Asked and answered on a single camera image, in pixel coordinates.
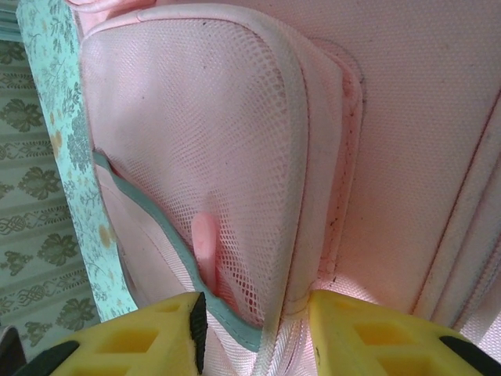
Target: mint green fabric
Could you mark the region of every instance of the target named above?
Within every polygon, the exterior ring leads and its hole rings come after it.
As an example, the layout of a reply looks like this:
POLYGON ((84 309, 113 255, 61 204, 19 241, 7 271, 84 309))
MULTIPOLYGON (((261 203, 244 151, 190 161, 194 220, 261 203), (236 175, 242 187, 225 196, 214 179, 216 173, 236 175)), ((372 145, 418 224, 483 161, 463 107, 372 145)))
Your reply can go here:
POLYGON ((99 317, 109 320, 137 307, 91 166, 76 28, 63 0, 20 0, 17 18, 99 317))
POLYGON ((114 183, 117 185, 117 188, 125 196, 133 200, 141 207, 142 210, 155 219, 164 231, 167 239, 169 239, 172 247, 174 247, 179 258, 181 259, 182 264, 188 271, 195 290, 205 293, 205 297, 207 299, 207 309, 209 312, 212 313, 216 320, 219 321, 219 323, 226 329, 226 331, 228 331, 235 341, 246 349, 257 352, 259 350, 259 342, 261 340, 261 330, 243 321, 222 299, 212 294, 212 292, 206 287, 200 274, 198 273, 196 260, 191 251, 186 247, 186 244, 162 211, 143 192, 135 188, 131 183, 128 183, 127 181, 116 176, 112 172, 107 159, 102 154, 95 152, 94 161, 97 165, 105 168, 110 173, 114 183))

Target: white mesh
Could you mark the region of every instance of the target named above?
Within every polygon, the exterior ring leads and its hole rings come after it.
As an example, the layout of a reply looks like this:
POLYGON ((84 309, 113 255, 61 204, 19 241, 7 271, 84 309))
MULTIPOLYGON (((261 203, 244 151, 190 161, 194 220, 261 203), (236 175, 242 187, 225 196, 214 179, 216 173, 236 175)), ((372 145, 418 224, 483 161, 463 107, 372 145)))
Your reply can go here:
POLYGON ((218 294, 262 324, 277 266, 292 252, 306 141, 270 49, 247 29, 213 20, 151 21, 97 36, 85 46, 94 57, 83 63, 87 87, 103 71, 114 74, 99 86, 109 92, 88 95, 96 149, 187 244, 193 216, 215 215, 218 294), (169 53, 159 59, 158 51, 169 53), (155 75, 137 74, 138 66, 155 75))
POLYGON ((501 314, 492 323, 485 336, 478 344, 491 357, 501 362, 501 346, 499 345, 499 333, 501 333, 501 314))

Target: green damask pattern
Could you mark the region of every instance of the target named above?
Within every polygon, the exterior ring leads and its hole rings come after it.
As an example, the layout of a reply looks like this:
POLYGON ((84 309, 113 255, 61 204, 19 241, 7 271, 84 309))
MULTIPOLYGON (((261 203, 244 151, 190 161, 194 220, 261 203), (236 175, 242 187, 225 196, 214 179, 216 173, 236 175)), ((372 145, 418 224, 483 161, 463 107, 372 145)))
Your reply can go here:
POLYGON ((0 269, 9 269, 10 275, 15 276, 23 270, 24 266, 33 259, 31 255, 22 255, 19 252, 6 251, 5 258, 6 262, 0 262, 0 269))
POLYGON ((49 196, 49 193, 59 191, 58 183, 60 180, 56 176, 55 170, 43 171, 39 167, 32 167, 18 184, 18 187, 32 197, 44 200, 49 196))
POLYGON ((59 313, 56 324, 71 331, 79 331, 86 321, 92 320, 95 316, 96 305, 90 298, 70 299, 59 313))
POLYGON ((26 59, 23 45, 15 42, 5 42, 0 44, 0 63, 9 65, 14 60, 21 61, 26 59))
POLYGON ((51 323, 43 324, 43 323, 35 323, 33 321, 28 321, 24 324, 24 327, 27 329, 27 333, 21 335, 21 340, 30 341, 30 346, 35 347, 38 345, 40 340, 44 338, 45 333, 49 331, 52 327, 51 323))
POLYGON ((38 251, 37 256, 56 266, 62 266, 68 258, 77 255, 77 242, 73 236, 61 237, 58 233, 51 233, 38 251))
POLYGON ((35 89, 33 76, 27 73, 0 72, 0 89, 35 89))
POLYGON ((76 269, 0 297, 0 315, 42 303, 76 287, 88 284, 85 269, 76 269))
POLYGON ((8 215, 0 217, 0 235, 10 235, 24 230, 67 221, 71 219, 70 209, 66 205, 59 205, 42 210, 33 210, 24 215, 8 215))
POLYGON ((26 104, 22 99, 11 99, 0 110, 0 119, 19 132, 29 132, 31 127, 40 127, 43 124, 40 107, 36 104, 26 104))
POLYGON ((50 139, 0 143, 0 161, 52 156, 50 139))
POLYGON ((14 189, 14 186, 9 184, 0 183, 0 200, 6 196, 8 192, 14 189))

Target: yellow plastic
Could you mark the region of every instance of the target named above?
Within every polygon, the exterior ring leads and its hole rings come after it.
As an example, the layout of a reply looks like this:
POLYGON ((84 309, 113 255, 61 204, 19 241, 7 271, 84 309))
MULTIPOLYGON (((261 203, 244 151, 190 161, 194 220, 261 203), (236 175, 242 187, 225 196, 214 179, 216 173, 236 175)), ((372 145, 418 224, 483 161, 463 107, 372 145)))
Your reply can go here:
POLYGON ((481 376, 442 344, 457 332, 331 291, 314 291, 310 330, 319 376, 481 376))
POLYGON ((189 315, 199 296, 177 295, 65 338, 80 347, 51 376, 198 374, 189 315))

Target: patterned wallpaper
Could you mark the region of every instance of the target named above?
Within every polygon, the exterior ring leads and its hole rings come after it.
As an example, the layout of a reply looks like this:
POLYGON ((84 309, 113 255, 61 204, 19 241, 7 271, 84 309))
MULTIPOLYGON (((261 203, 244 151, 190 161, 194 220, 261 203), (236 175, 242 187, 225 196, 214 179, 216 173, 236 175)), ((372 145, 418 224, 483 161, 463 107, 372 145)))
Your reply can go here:
POLYGON ((21 44, 0 42, 0 321, 28 357, 99 322, 21 44))

